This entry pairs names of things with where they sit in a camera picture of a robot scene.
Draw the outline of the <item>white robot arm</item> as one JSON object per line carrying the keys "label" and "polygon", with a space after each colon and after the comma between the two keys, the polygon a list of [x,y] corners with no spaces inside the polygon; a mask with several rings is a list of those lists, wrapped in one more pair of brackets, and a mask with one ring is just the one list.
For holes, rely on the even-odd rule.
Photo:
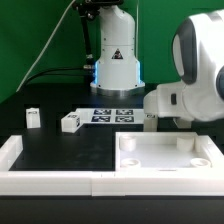
{"label": "white robot arm", "polygon": [[[101,57],[91,88],[125,96],[144,87],[134,55],[133,18],[122,11],[123,0],[91,0],[101,17]],[[224,10],[188,17],[172,41],[178,82],[160,84],[144,97],[147,115],[186,121],[224,118]]]}

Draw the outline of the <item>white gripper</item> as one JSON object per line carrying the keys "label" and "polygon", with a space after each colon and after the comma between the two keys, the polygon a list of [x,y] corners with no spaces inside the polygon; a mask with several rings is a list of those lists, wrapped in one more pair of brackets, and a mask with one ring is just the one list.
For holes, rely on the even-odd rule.
{"label": "white gripper", "polygon": [[186,118],[187,111],[182,100],[184,87],[185,85],[182,82],[158,85],[155,90],[144,97],[144,113],[156,115],[160,118]]}

